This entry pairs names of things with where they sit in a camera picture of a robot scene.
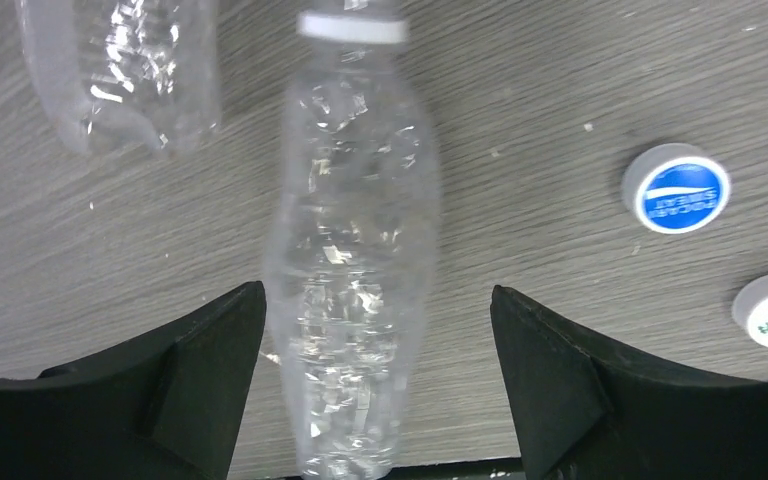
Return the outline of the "blue white cap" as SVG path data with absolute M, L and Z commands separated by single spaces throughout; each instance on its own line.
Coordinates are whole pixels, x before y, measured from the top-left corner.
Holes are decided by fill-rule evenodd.
M 721 215 L 732 193 L 726 169 L 701 149 L 665 143 L 638 155 L 625 170 L 621 197 L 650 231 L 680 235 Z

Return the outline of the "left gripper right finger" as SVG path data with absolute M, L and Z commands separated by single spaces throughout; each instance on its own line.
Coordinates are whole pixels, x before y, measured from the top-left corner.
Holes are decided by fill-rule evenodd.
M 768 479 L 768 381 L 631 347 L 503 286 L 491 324 L 529 479 Z

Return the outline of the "clear bottle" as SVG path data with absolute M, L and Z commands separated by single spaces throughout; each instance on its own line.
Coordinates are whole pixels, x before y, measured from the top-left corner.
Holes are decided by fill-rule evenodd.
M 441 225 L 433 124 L 399 71 L 397 1 L 315 1 L 284 95 L 267 324 L 305 479 L 392 469 Z

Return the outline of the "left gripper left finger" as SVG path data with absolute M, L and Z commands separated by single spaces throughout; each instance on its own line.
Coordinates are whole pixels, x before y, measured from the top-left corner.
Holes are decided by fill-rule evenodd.
M 0 479 L 224 479 L 264 334 L 261 282 L 34 379 L 0 378 Z

